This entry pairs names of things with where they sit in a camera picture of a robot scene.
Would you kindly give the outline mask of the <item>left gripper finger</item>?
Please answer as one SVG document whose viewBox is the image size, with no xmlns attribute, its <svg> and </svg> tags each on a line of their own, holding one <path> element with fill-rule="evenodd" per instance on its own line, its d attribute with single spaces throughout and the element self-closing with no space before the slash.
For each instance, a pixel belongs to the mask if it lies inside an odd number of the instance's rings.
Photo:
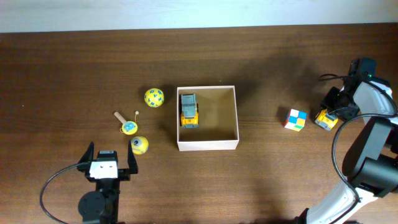
<svg viewBox="0 0 398 224">
<path fill-rule="evenodd" d="M 87 163 L 91 162 L 93 160 L 94 156 L 94 142 L 90 142 L 88 149 L 86 152 L 82 155 L 81 159 L 78 161 L 79 164 L 81 163 Z"/>
<path fill-rule="evenodd" d="M 137 166 L 137 161 L 136 161 L 136 158 L 135 158 L 133 150 L 132 150 L 131 141 L 129 141 L 127 145 L 128 145 L 127 163 L 129 166 L 129 173 L 137 174 L 138 166 Z"/>
</svg>

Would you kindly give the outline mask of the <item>yellow grey toy truck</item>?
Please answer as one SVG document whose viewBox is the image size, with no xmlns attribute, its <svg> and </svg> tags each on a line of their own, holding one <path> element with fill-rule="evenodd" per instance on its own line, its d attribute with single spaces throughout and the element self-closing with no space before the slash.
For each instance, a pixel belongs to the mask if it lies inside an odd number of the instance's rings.
<svg viewBox="0 0 398 224">
<path fill-rule="evenodd" d="M 327 131 L 334 128 L 337 122 L 338 117 L 334 114 L 330 114 L 327 109 L 321 110 L 315 118 L 315 123 Z"/>
<path fill-rule="evenodd" d="M 180 95 L 180 125 L 183 128 L 197 128 L 199 126 L 198 103 L 196 94 Z"/>
</svg>

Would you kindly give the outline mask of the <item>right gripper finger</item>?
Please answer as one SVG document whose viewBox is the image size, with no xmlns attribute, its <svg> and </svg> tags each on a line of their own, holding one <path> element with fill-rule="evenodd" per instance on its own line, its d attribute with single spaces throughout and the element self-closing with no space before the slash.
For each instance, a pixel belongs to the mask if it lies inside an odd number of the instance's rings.
<svg viewBox="0 0 398 224">
<path fill-rule="evenodd" d="M 338 119 L 347 121 L 354 118 L 359 113 L 359 111 L 360 109 L 356 104 L 349 104 L 348 106 L 343 106 L 341 108 L 331 111 L 330 114 L 336 116 Z"/>
<path fill-rule="evenodd" d="M 338 98 L 340 94 L 340 89 L 337 87 L 332 87 L 322 100 L 320 106 L 321 109 L 336 110 L 340 107 Z"/>
</svg>

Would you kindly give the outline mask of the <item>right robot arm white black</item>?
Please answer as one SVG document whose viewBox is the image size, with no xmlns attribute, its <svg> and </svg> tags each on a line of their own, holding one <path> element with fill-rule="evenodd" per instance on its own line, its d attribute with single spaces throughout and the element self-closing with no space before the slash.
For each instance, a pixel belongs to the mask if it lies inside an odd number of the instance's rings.
<svg viewBox="0 0 398 224">
<path fill-rule="evenodd" d="M 382 154 L 384 147 L 397 153 L 397 105 L 391 84 L 375 76 L 376 61 L 357 58 L 342 76 L 343 87 L 333 87 L 321 102 L 315 123 L 331 130 L 342 120 L 331 146 L 331 159 L 340 182 L 316 206 L 306 208 L 294 223 L 349 223 L 366 204 L 397 193 L 397 158 Z M 351 122 L 363 119 L 365 126 L 348 149 L 343 163 L 336 162 L 340 133 Z"/>
</svg>

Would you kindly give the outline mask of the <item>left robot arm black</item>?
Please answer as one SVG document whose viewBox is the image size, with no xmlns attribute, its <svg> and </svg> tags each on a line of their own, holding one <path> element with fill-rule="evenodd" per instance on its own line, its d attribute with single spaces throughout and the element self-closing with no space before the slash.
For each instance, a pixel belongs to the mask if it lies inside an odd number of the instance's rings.
<svg viewBox="0 0 398 224">
<path fill-rule="evenodd" d="M 83 223 L 118 222 L 120 183 L 138 173 L 131 143 L 127 144 L 127 164 L 125 169 L 118 167 L 116 151 L 100 151 L 94 158 L 94 143 L 90 143 L 78 163 L 78 171 L 96 185 L 95 190 L 84 194 L 78 203 Z"/>
</svg>

